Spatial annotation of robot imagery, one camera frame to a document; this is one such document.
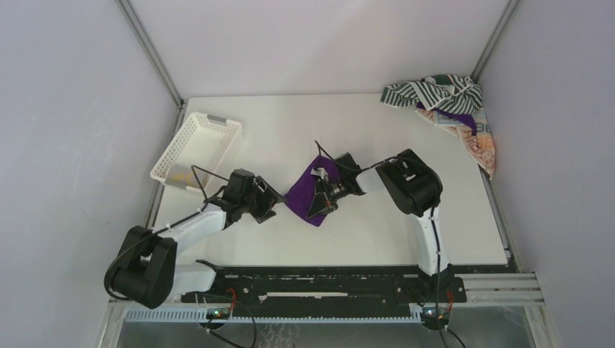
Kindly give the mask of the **yellow grey patterned towel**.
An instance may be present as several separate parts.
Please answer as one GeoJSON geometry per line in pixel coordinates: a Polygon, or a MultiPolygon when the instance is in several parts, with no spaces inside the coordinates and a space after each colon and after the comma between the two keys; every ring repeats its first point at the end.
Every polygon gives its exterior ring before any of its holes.
{"type": "Polygon", "coordinates": [[[166,181],[179,186],[193,186],[197,183],[194,173],[186,168],[171,168],[167,173],[166,181]]]}

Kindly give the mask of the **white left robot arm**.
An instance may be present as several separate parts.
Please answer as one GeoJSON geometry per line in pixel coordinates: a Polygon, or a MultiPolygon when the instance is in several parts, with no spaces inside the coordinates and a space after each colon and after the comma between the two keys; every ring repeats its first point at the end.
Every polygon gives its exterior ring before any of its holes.
{"type": "Polygon", "coordinates": [[[284,197],[248,170],[234,170],[213,195],[190,215],[155,231],[130,228],[117,257],[104,274],[104,289],[116,300],[155,309],[169,298],[199,292],[209,302],[224,298],[227,284],[215,265],[205,260],[178,263],[178,256],[206,237],[224,231],[243,215],[257,223],[275,216],[284,197]]]}

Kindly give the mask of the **white plastic basket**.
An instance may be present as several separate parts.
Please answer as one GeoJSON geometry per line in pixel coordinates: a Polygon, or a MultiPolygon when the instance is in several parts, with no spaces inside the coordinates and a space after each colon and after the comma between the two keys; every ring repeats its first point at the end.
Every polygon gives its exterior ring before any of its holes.
{"type": "Polygon", "coordinates": [[[221,184],[233,170],[242,142],[241,123],[192,112],[150,171],[150,177],[164,186],[199,194],[205,189],[210,194],[213,186],[221,184]],[[195,185],[179,186],[166,181],[168,171],[180,167],[194,173],[195,185]]]}

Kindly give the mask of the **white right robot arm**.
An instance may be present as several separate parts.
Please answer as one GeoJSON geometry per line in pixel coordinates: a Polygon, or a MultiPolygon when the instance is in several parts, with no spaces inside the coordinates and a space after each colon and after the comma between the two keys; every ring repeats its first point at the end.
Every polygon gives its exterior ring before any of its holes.
{"type": "Polygon", "coordinates": [[[395,206],[413,224],[418,245],[418,267],[426,277],[419,281],[420,295],[427,301],[439,301],[448,290],[440,275],[450,262],[439,231],[439,205],[442,181],[413,150],[361,167],[350,153],[331,157],[319,147],[320,157],[308,173],[313,177],[313,196],[302,216],[323,217],[339,207],[338,201],[349,195],[362,196],[386,189],[395,206]]]}

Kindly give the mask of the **purple towel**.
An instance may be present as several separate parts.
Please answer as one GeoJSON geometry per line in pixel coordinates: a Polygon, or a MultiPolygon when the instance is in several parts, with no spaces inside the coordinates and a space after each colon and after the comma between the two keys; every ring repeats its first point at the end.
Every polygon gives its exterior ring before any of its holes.
{"type": "Polygon", "coordinates": [[[319,227],[326,219],[326,215],[316,215],[312,218],[307,218],[308,210],[315,196],[315,180],[312,175],[312,169],[322,167],[328,174],[329,178],[335,181],[340,177],[339,169],[333,160],[317,156],[304,170],[302,175],[290,190],[284,195],[285,205],[301,220],[306,223],[319,227]]]}

